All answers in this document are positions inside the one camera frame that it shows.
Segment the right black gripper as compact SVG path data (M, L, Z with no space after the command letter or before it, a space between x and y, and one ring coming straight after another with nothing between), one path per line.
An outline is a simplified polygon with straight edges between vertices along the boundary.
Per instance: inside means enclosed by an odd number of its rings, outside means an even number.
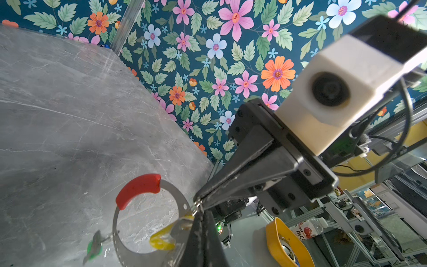
M237 149L194 196L204 210L256 196L272 216L334 190L338 178L260 99L242 104L229 129Z

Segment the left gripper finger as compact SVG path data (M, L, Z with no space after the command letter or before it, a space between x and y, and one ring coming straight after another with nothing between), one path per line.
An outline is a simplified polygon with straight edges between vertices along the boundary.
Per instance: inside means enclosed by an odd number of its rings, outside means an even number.
M179 267L228 267L213 213L197 213Z

